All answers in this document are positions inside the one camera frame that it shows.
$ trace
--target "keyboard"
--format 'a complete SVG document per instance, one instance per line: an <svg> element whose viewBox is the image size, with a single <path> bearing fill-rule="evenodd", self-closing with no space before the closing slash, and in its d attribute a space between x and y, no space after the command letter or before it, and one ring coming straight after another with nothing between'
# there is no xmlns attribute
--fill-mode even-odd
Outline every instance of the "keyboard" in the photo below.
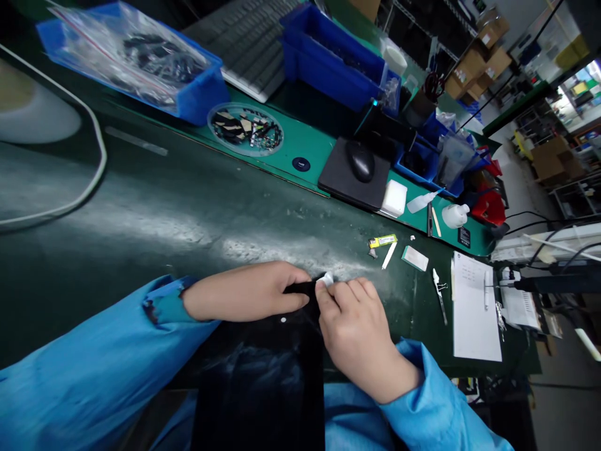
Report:
<svg viewBox="0 0 601 451"><path fill-rule="evenodd" d="M280 18L302 2L234 0L183 33L223 60L225 81L265 103L285 80Z"/></svg>

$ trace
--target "human hand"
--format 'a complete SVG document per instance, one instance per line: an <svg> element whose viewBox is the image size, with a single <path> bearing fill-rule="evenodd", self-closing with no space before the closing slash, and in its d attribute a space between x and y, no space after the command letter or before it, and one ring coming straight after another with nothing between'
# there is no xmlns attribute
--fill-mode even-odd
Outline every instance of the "human hand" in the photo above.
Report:
<svg viewBox="0 0 601 451"><path fill-rule="evenodd" d="M304 307L306 294L283 292L309 281L305 271L283 261L242 266L196 282L182 293L183 306L197 321L255 321Z"/></svg>
<svg viewBox="0 0 601 451"><path fill-rule="evenodd" d="M336 367L380 404L422 384L423 374L396 349L384 306L364 277L316 287L319 326Z"/></svg>

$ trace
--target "black mouse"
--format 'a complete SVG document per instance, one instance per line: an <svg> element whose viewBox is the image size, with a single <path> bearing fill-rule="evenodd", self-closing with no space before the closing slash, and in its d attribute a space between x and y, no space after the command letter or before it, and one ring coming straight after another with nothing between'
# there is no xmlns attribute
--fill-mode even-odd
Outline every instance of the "black mouse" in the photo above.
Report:
<svg viewBox="0 0 601 451"><path fill-rule="evenodd" d="M356 141L347 141L345 148L346 156L357 180L369 183L374 178L374 169L376 168L374 154Z"/></svg>

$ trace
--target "blue sleeve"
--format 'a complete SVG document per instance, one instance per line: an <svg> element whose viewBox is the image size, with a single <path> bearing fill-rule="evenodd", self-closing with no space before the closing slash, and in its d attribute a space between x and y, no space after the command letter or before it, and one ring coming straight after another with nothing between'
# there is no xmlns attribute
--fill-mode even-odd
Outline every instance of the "blue sleeve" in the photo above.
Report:
<svg viewBox="0 0 601 451"><path fill-rule="evenodd" d="M513 450L486 427L422 343L402 340L397 349L425 375L421 387L380 406L409 449Z"/></svg>
<svg viewBox="0 0 601 451"><path fill-rule="evenodd" d="M108 449L219 321L159 321L161 277L0 371L0 449Z"/></svg>
<svg viewBox="0 0 601 451"><path fill-rule="evenodd" d="M424 371L423 385L386 405L350 383L324 385L326 449L393 450L388 420L411 450L513 450L480 420L423 344L402 340L397 349Z"/></svg>

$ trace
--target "concrete floor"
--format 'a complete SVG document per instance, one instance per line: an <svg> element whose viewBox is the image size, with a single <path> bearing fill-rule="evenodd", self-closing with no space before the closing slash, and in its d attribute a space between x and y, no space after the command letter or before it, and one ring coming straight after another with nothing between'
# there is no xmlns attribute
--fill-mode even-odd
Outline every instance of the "concrete floor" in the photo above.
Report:
<svg viewBox="0 0 601 451"><path fill-rule="evenodd" d="M485 125L494 119L498 112L489 105L483 111ZM514 125L507 125L492 136L501 142L502 147L495 153L503 172L510 208L507 216L525 210L538 212L549 218L557 218L559 212L540 185L534 182L528 163L513 152L509 142ZM535 222L536 216L524 214L508 219L512 229ZM524 233L545 231L546 225L533 225ZM535 271L525 275L545 274ZM532 382L575 386L601 386L601 365L596 363L584 348L574 332L573 326L565 318L560 318L563 339L556 340L557 355L541 356L543 373L533 376ZM601 391L582 391L564 388L533 387L535 408L532 422L538 449L555 450L598 450L601 439L597 433L601 418Z"/></svg>

